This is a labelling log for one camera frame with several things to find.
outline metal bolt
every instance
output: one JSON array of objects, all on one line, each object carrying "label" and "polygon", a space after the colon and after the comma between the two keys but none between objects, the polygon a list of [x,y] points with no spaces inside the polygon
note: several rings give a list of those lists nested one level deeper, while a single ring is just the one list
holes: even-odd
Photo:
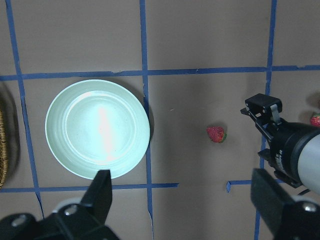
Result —
[{"label": "metal bolt", "polygon": [[23,224],[27,220],[27,216],[24,214],[21,214],[19,217],[17,217],[15,220],[12,221],[11,225],[12,227],[18,227],[19,225]]},{"label": "metal bolt", "polygon": [[311,212],[311,213],[314,213],[317,211],[317,206],[314,205],[313,203],[311,202],[305,202],[303,205],[302,205],[303,209],[307,212]]},{"label": "metal bolt", "polygon": [[70,215],[76,213],[77,209],[78,209],[78,206],[73,204],[70,207],[68,207],[66,210],[64,210],[64,214],[67,216],[70,216]]}]

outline brown basket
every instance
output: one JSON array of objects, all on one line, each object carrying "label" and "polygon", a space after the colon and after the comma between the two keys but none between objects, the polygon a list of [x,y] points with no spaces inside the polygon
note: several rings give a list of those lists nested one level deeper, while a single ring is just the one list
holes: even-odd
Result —
[{"label": "brown basket", "polygon": [[8,171],[8,149],[3,111],[0,109],[0,189],[6,181]]}]

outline red strawberry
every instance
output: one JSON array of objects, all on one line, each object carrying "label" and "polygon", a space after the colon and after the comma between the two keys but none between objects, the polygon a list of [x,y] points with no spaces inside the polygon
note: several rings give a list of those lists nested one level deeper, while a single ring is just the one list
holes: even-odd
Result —
[{"label": "red strawberry", "polygon": [[223,143],[227,137],[224,129],[221,126],[210,126],[206,129],[210,139],[215,143]]},{"label": "red strawberry", "polygon": [[317,113],[317,114],[313,115],[310,118],[310,123],[313,126],[320,127],[320,113]]}]

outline white plate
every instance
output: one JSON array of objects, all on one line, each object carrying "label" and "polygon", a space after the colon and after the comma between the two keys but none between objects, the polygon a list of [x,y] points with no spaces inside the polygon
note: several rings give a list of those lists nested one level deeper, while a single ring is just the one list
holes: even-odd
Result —
[{"label": "white plate", "polygon": [[111,178],[132,170],[146,153],[150,125],[138,99],[106,80],[85,80],[62,90],[45,119],[54,157],[70,172],[93,179],[110,169]]}]

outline round plate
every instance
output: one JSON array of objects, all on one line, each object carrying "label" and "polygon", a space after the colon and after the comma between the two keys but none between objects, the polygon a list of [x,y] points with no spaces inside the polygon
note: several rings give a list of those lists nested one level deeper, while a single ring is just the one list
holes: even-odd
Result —
[{"label": "round plate", "polygon": [[133,169],[150,140],[147,114],[124,87],[85,80],[61,91],[45,118],[45,136],[54,157],[70,172],[93,179],[110,169],[117,178]]}]

